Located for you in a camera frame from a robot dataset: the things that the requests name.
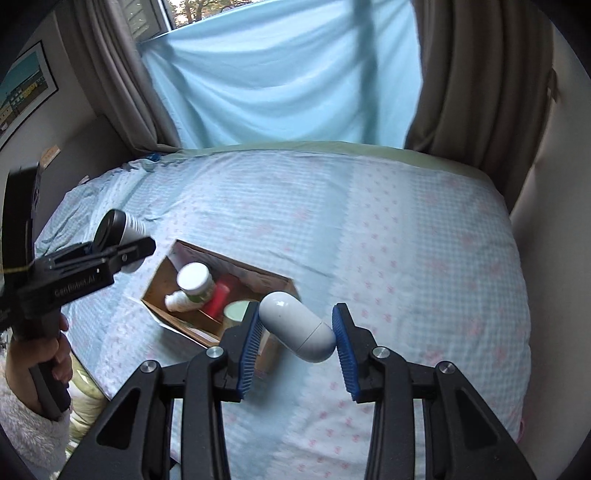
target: white wall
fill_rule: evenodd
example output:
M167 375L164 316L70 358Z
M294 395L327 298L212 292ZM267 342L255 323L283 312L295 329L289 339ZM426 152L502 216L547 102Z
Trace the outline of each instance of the white wall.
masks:
M511 216L532 321L520 446L538 480L557 478L591 429L591 80L554 38L558 99Z
M58 91L20 125L0 150L0 199L4 198L11 168L39 161L46 148L62 146L96 116L70 65L53 13L39 25L23 51L39 40L43 42Z

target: open cardboard box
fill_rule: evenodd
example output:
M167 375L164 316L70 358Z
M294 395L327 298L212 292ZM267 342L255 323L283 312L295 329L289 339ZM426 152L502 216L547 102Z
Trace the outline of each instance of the open cardboard box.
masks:
M299 298L293 280L290 278L224 257L182 240L176 240L156 270L152 282L142 297L142 302L164 323L205 348L219 343L224 331L222 324L201 310L169 312L164 305L164 297L179 290L176 280L177 272L191 262L207 265L214 280L225 273L238 277L243 289L236 292L231 301L243 299L260 301L272 291L285 291ZM255 369L259 373L269 372L279 348L280 343L275 336L265 331L255 364Z

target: window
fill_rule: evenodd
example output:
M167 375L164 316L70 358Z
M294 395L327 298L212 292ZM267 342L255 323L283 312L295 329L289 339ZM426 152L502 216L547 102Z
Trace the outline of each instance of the window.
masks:
M259 0L119 0L138 41Z
M173 28L198 22L232 8L251 4L251 0L163 0Z

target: blue sheet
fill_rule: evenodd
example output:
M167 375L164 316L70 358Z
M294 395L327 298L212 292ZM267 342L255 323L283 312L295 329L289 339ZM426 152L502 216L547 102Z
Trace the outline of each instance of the blue sheet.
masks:
M421 87L408 0L266 0L139 49L184 148L402 147Z

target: human hand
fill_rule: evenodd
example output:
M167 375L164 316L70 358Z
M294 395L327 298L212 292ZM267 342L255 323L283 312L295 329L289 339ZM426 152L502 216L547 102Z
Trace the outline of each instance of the human hand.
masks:
M60 330L67 332L68 328L68 321L62 315ZM6 382L10 390L29 410L38 415L43 412L29 368L54 358L56 365L52 370L53 377L67 384L72 379L70 351L70 342L63 333L60 333L58 339L39 338L20 341L13 338L6 357Z

